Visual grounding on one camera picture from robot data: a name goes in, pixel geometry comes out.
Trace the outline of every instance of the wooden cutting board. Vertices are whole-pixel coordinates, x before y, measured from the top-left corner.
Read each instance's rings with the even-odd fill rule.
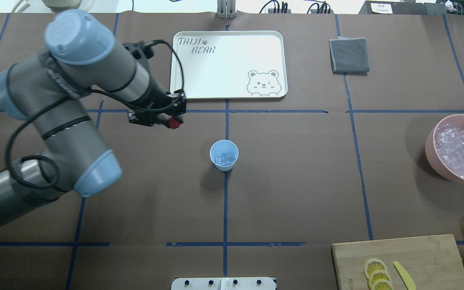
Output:
[[[399,262],[418,290],[464,290],[464,268],[453,235],[434,235],[332,244],[339,290],[366,290],[365,262],[388,266],[395,290],[406,290],[394,267]]]

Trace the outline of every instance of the black box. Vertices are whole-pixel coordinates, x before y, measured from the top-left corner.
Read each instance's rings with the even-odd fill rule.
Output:
[[[371,4],[391,4],[392,14],[425,15],[422,3],[365,1],[359,14],[379,14],[372,11]]]

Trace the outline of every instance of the folded cloth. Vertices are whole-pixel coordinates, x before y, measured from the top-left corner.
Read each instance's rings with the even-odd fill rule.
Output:
[[[329,40],[330,65],[335,73],[369,72],[366,38],[338,37]]]

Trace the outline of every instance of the robotic arm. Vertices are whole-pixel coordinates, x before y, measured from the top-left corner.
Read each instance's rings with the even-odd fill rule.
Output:
[[[182,89],[166,92],[149,75],[152,46],[166,42],[121,45],[108,28],[77,9],[57,15],[44,38],[46,47],[37,55],[0,73],[0,108],[25,121],[10,138],[8,167],[0,173],[0,226],[63,193],[74,190],[89,197],[121,177],[114,153],[79,101],[82,97],[97,92],[117,99],[131,108],[131,123],[146,126],[177,128],[186,110]],[[103,91],[90,89],[92,85]],[[48,149],[11,163],[13,140],[29,123]]]

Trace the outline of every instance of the black cable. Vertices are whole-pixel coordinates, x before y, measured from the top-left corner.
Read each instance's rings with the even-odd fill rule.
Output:
[[[65,101],[68,101],[69,99],[70,99],[70,97],[64,97],[63,99],[59,99],[55,103],[53,103],[53,104],[47,106],[46,108],[38,111],[36,114],[31,116],[31,118],[29,118],[26,122],[22,123],[21,126],[19,126],[19,128],[17,128],[17,130],[15,130],[15,132],[13,132],[10,139],[8,139],[7,147],[6,147],[6,150],[5,150],[5,166],[6,166],[7,170],[8,170],[8,172],[10,173],[10,176],[15,181],[19,182],[20,184],[22,184],[22,185],[24,185],[26,187],[31,187],[32,189],[49,189],[50,187],[55,186],[55,184],[57,183],[57,181],[59,179],[58,167],[55,164],[55,162],[53,160],[51,160],[50,158],[47,158],[46,156],[41,156],[41,155],[30,155],[30,156],[25,156],[25,157],[21,158],[21,160],[20,160],[19,169],[21,168],[21,164],[26,160],[42,160],[42,161],[45,161],[45,162],[47,162],[48,164],[51,165],[51,167],[53,168],[53,177],[51,178],[51,181],[49,183],[45,184],[45,185],[37,185],[37,184],[33,184],[31,182],[28,182],[28,181],[24,180],[23,176],[21,175],[21,171],[19,171],[19,172],[15,171],[14,167],[12,166],[12,162],[11,162],[11,154],[12,154],[12,147],[13,147],[13,143],[15,142],[15,138],[17,138],[18,134],[22,130],[24,130],[25,127],[27,127],[28,125],[33,123],[33,121],[35,121],[38,117],[42,116],[44,113],[58,107],[60,104],[64,103]]]
[[[178,57],[178,55],[175,52],[175,50],[173,49],[173,47],[171,47],[169,42],[167,42],[166,40],[162,40],[162,39],[153,40],[153,41],[151,41],[151,43],[152,44],[148,45],[147,47],[153,47],[153,46],[156,46],[157,44],[165,44],[171,50],[171,52],[175,55],[175,58],[176,58],[176,60],[178,62],[178,65],[180,66],[180,73],[182,74],[182,90],[184,90],[184,88],[185,88],[184,69],[182,68],[182,62],[180,61],[180,58]],[[164,112],[166,109],[171,108],[173,106],[173,104],[169,104],[166,107],[160,108],[160,109],[145,109],[145,108],[142,108],[142,107],[138,107],[138,106],[136,106],[134,104],[128,103],[127,101],[123,101],[122,99],[114,96],[113,94],[111,94],[109,92],[105,92],[105,91],[101,91],[101,90],[94,90],[94,89],[90,90],[90,92],[106,95],[107,97],[115,99],[116,101],[119,101],[119,102],[123,103],[124,105],[126,105],[130,109],[132,109],[134,111],[137,111],[137,112],[153,112],[153,113],[158,112],[158,113],[161,113],[161,112]]]
[[[266,2],[266,4],[261,8],[261,11],[259,11],[259,14],[260,13],[263,13],[263,9],[266,8],[266,6],[273,2],[273,13],[276,13],[276,10],[277,9],[280,9],[280,3],[277,1],[277,0],[269,0],[268,2]]]
[[[311,6],[309,6],[309,9],[307,9],[307,13],[306,13],[306,14],[309,14],[309,11],[311,11],[311,8],[312,8],[313,6],[315,6],[315,5],[317,6],[317,8],[316,8],[316,13],[318,13],[318,11],[320,10],[320,3],[315,2],[315,3],[311,4]]]
[[[282,1],[282,13],[288,13],[288,3]]]
[[[309,6],[309,9],[308,9],[307,13],[309,13],[309,11],[311,11],[311,8],[313,7],[313,5],[315,5],[316,3],[321,3],[322,4],[322,9],[320,9],[320,5],[318,4],[316,14],[330,14],[330,9],[331,8],[330,8],[330,5],[327,2],[316,1],[316,0],[306,0],[306,1],[315,2],[315,3],[311,4],[311,6]]]

